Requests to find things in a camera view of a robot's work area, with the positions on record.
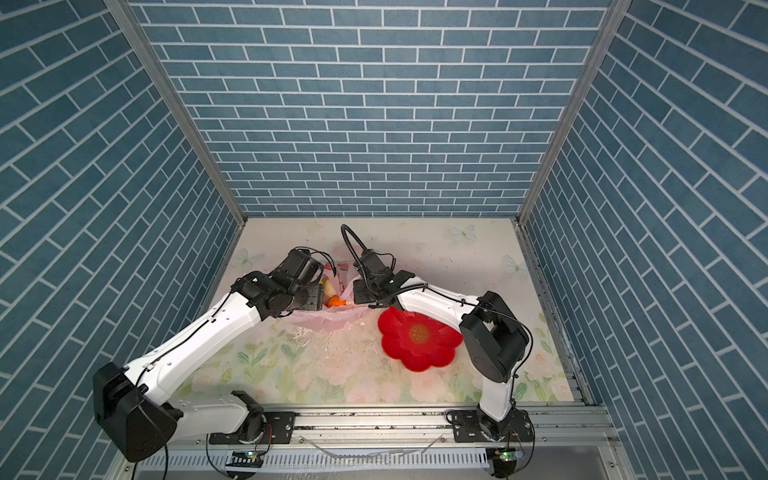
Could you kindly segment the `orange fake fruit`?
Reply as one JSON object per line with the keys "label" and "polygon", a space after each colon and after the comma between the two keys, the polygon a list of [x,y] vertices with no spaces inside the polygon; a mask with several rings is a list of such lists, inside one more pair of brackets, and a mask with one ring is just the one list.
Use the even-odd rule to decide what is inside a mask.
{"label": "orange fake fruit", "polygon": [[329,298],[327,302],[327,306],[329,308],[343,307],[347,305],[348,305],[348,302],[346,300],[341,300],[339,296],[333,296]]}

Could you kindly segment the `pink plastic bag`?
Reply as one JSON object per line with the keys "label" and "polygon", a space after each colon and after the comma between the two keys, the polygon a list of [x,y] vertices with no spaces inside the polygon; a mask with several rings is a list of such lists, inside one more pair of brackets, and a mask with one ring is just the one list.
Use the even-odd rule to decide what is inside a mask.
{"label": "pink plastic bag", "polygon": [[[329,308],[328,299],[324,296],[323,284],[326,278],[334,280],[337,293],[341,300],[348,302],[347,306]],[[345,327],[348,324],[361,320],[371,312],[366,305],[358,305],[353,300],[353,281],[359,279],[355,268],[349,262],[336,264],[336,270],[330,265],[326,265],[323,275],[320,277],[320,287],[322,292],[322,308],[319,311],[294,311],[287,317],[289,323],[307,328],[313,331],[334,331]]]}

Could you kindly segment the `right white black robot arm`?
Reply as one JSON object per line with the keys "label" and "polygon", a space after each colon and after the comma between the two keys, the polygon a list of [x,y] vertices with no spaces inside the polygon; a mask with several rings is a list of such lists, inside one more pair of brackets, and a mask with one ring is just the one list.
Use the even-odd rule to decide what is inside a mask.
{"label": "right white black robot arm", "polygon": [[385,264],[364,249],[353,256],[360,277],[354,300],[382,309],[378,329],[384,353],[415,373],[450,365],[464,347],[481,375],[478,426],[492,440],[532,442],[535,428],[513,396],[520,367],[532,351],[530,329],[502,297],[488,291],[461,295],[433,286],[415,274]]}

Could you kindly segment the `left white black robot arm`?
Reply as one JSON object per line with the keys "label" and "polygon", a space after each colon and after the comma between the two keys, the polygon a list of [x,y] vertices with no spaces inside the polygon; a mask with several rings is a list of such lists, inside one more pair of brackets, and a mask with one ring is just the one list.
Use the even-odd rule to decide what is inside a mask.
{"label": "left white black robot arm", "polygon": [[161,346],[121,366],[109,362],[93,376],[96,423],[132,463],[170,442],[212,433],[259,441],[267,426],[264,408],[233,390],[201,406],[174,405],[178,387],[236,337],[269,318],[322,306],[322,264],[308,247],[296,247],[270,273],[238,278],[209,311]]}

